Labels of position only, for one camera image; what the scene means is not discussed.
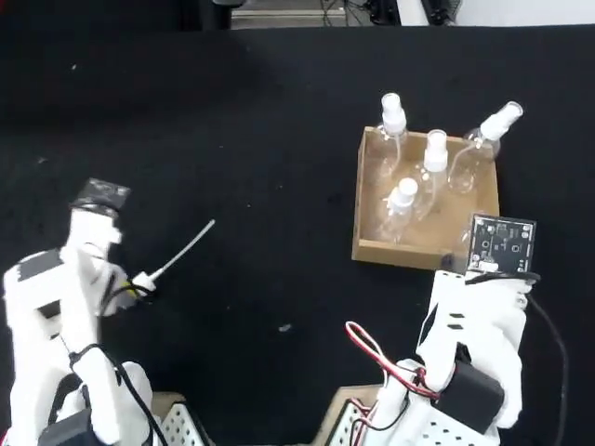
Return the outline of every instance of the black cable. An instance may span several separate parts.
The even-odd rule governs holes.
[[[130,379],[130,376],[128,376],[126,369],[120,362],[116,361],[112,357],[112,355],[110,355],[102,346],[100,346],[99,344],[89,344],[88,346],[83,348],[83,350],[81,350],[79,353],[71,353],[69,355],[70,359],[71,359],[71,369],[78,361],[81,360],[81,358],[83,358],[83,356],[85,356],[87,354],[87,352],[89,350],[91,350],[93,348],[96,348],[99,351],[101,351],[101,353],[103,353],[105,355],[105,357],[108,359],[108,361],[112,363],[115,370],[120,374],[120,377],[124,381],[124,384],[126,384],[126,387],[128,388],[128,391],[130,392],[130,395],[132,395],[132,398],[134,398],[134,401],[137,402],[140,409],[147,417],[147,422],[149,423],[149,428],[152,429],[157,434],[157,437],[159,437],[159,440],[162,442],[163,446],[166,446],[167,440],[165,439],[165,435],[164,435],[163,431],[161,430],[161,428],[155,421],[155,418],[152,416],[151,410],[147,407],[147,405],[145,404],[145,401],[142,400],[142,397],[139,395],[137,390],[134,388],[134,385],[132,384],[132,380]]]
[[[410,404],[410,400],[409,400],[409,392],[407,392],[405,394],[405,401],[404,401],[404,405],[403,408],[401,409],[401,411],[399,412],[399,414],[397,415],[397,417],[390,422],[389,425],[384,426],[384,427],[376,427],[374,425],[368,425],[365,424],[366,427],[368,427],[369,429],[375,430],[376,432],[382,432],[384,430],[389,430],[391,427],[394,427],[397,423],[399,423],[399,420],[401,420],[401,418],[403,418],[403,415],[405,414],[405,412],[407,411],[407,409],[409,408],[409,404]],[[353,423],[351,423],[351,433],[350,433],[350,442],[348,446],[353,446],[353,435],[355,434],[355,425],[358,423],[362,423],[364,424],[364,419],[363,418],[358,418],[357,420],[354,420]]]
[[[348,10],[349,0],[343,0],[343,12],[345,13],[345,26],[350,26],[350,15]]]
[[[121,293],[123,293],[125,291],[136,292],[138,298],[140,298],[139,292],[142,292],[145,294],[143,299],[146,298],[148,295],[152,295],[152,291],[150,289],[145,288],[144,286],[135,285],[134,283],[130,283],[129,285],[121,286],[120,288],[116,288],[111,293],[109,293],[107,296],[104,296],[104,298],[101,299],[101,308],[99,309],[99,317],[100,318],[105,316],[105,312],[107,311],[108,306],[112,303],[112,301],[118,295],[120,295]]]
[[[345,1],[345,14],[346,14],[346,17],[347,17],[347,13],[350,12],[351,15],[353,16],[353,18],[355,19],[355,21],[357,21],[360,26],[364,26],[364,24],[362,23],[362,21],[360,20],[360,18],[357,17],[357,14],[355,14],[355,12],[353,12],[353,9],[351,9],[351,7],[356,7],[357,8],[357,7],[360,7],[360,5],[357,5],[356,3],[353,3],[353,2],[351,2],[349,0],[346,0]]]
[[[535,283],[539,282],[541,278],[538,274],[534,274],[533,272],[486,272],[480,276],[465,281],[465,284],[473,285],[477,283],[502,279],[521,279]],[[570,383],[570,359],[568,356],[568,350],[566,349],[566,345],[562,340],[560,331],[558,330],[556,324],[548,315],[548,313],[537,303],[537,301],[531,295],[527,294],[526,296],[527,300],[531,303],[531,305],[535,308],[537,313],[539,313],[539,316],[541,316],[541,318],[545,321],[546,325],[548,326],[555,343],[558,345],[558,349],[560,350],[560,356],[562,358],[562,382],[560,385],[560,410],[558,413],[558,429],[556,432],[556,439],[553,443],[554,446],[561,446],[562,440],[564,438],[564,430],[566,429],[566,418],[568,415],[568,387]]]
[[[530,282],[531,284],[537,283],[541,280],[541,276],[539,274],[535,274],[534,272],[485,272],[479,276],[475,276],[471,279],[465,280],[466,285],[475,285],[477,283],[484,283],[490,281],[499,281],[502,279],[520,279],[522,281]]]
[[[330,5],[328,5],[327,7],[324,6],[324,2],[328,2],[330,1]],[[331,20],[328,17],[328,11],[335,6],[335,4],[337,3],[337,0],[320,0],[320,8],[323,11],[323,24],[324,26],[330,26],[331,28],[333,27],[333,23],[331,22]]]
[[[560,332],[556,327],[556,324],[553,322],[551,317],[548,313],[537,303],[535,299],[531,295],[527,295],[527,300],[531,302],[531,305],[535,308],[539,316],[546,322],[548,325],[549,330],[551,331],[551,335],[554,338],[556,344],[558,344],[558,348],[560,349],[560,355],[562,357],[562,383],[560,386],[560,410],[558,413],[558,429],[556,432],[556,439],[554,441],[554,446],[562,446],[562,440],[564,438],[564,430],[566,429],[566,417],[568,414],[568,385],[570,382],[570,366],[569,366],[569,357],[568,357],[568,350],[566,349],[566,345],[560,336]]]

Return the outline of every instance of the clear plastic bottle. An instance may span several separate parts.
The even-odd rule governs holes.
[[[380,222],[376,238],[381,242],[398,243],[413,214],[413,202],[417,194],[417,183],[412,178],[403,178],[386,198],[386,206],[380,211]]]
[[[413,168],[411,178],[419,186],[414,202],[416,220],[425,218],[439,200],[440,192],[446,184],[446,166],[448,166],[448,150],[446,149],[446,133],[432,130],[428,133],[428,145],[424,152],[424,160]]]
[[[377,127],[380,143],[369,156],[374,159],[373,179],[377,183],[390,181],[401,164],[402,150],[407,139],[407,118],[396,93],[382,97],[382,123]]]
[[[469,193],[475,189],[484,168],[500,152],[500,139],[521,116],[522,107],[509,102],[465,136],[469,145],[455,155],[448,171],[448,186],[452,191]]]

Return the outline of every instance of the cardboard box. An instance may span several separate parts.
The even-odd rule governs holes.
[[[423,160],[426,149],[425,133],[410,132],[403,147],[400,162],[400,177]],[[383,263],[400,267],[439,269],[445,256],[456,250],[456,242],[469,226],[474,212],[499,216],[496,165],[492,164],[478,188],[469,194],[459,195],[446,191],[435,209],[421,222],[414,222],[407,228],[401,242],[384,243],[373,240],[371,232],[381,212],[382,199],[396,186],[400,177],[388,185],[378,185],[370,180],[366,172],[366,154],[378,150],[381,142],[379,132],[373,127],[364,130],[358,156],[358,174],[355,193],[355,217],[353,226],[353,247],[351,258],[364,262]],[[462,138],[448,138],[449,167],[455,154],[466,146]]]

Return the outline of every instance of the white spray nozzle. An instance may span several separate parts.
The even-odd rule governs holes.
[[[523,114],[521,104],[510,101],[497,113],[507,127],[513,125]]]
[[[390,193],[387,207],[393,211],[406,209],[413,204],[416,194],[416,181],[412,178],[403,178],[399,181],[399,186],[394,188]]]
[[[387,93],[382,97],[382,125],[387,134],[402,134],[407,127],[407,118],[401,105],[401,98],[396,93]]]
[[[522,107],[517,102],[509,102],[497,113],[483,121],[480,131],[492,141],[498,141],[523,114]]]
[[[428,145],[424,153],[424,167],[429,172],[442,172],[448,165],[447,135],[443,130],[428,133]]]

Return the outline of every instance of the black fabric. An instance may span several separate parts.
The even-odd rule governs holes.
[[[337,387],[381,379],[343,322],[410,357],[430,298],[428,271],[350,260],[357,149],[381,95],[402,94],[410,128],[452,135],[516,99],[526,114],[498,160],[501,211],[538,222],[535,298],[572,361],[565,444],[586,444],[593,39],[589,26],[373,28],[0,46],[0,269],[64,243],[88,177],[132,188],[131,273],[216,218],[160,279],[160,301],[103,324],[105,345],[184,394],[220,444],[308,441]],[[6,327],[0,337],[4,427]],[[560,356],[531,309],[521,355],[524,409],[504,444],[548,445]]]

